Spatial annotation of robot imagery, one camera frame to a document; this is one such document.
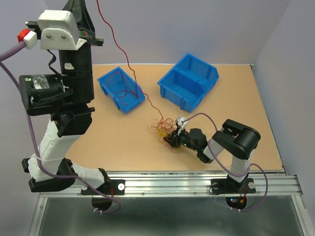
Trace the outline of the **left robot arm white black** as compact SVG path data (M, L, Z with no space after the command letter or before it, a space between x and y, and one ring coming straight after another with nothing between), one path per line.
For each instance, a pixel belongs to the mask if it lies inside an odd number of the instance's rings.
M40 41L40 48L53 53L60 71L21 75L20 94L29 117L50 115L45 135L35 154L22 161L29 173L32 192L59 192L74 184L103 194L111 180L102 168L89 169L66 158L70 147L92 123L94 99L92 46L102 46L83 0L70 0L62 10L45 10L27 23Z

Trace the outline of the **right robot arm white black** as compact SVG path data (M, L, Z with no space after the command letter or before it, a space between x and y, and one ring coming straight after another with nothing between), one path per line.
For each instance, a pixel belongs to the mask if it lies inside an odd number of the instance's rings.
M186 131L186 119L177 119L177 128L163 139L173 148L184 146L197 153L198 159L210 164L218 161L218 155L226 150L232 154L230 170L226 178L211 183L213 194L240 193L247 190L246 181L250 169L252 152L257 148L261 139L260 133L244 124L227 119L220 130L211 139L199 128Z

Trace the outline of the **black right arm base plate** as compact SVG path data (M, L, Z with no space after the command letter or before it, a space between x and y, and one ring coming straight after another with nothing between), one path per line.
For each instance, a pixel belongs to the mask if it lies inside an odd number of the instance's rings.
M211 180L209 193L212 195L221 194L253 194L256 193L255 183L252 178L245 178L242 182L238 183L235 180L227 178L216 178Z

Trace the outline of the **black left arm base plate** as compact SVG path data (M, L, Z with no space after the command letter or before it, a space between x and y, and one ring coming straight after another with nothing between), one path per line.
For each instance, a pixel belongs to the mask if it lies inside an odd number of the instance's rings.
M122 196L125 194L126 181L124 179L112 179L110 182L105 182L97 190L108 196ZM97 195L95 191L87 187L87 189L81 188L81 195L91 196Z

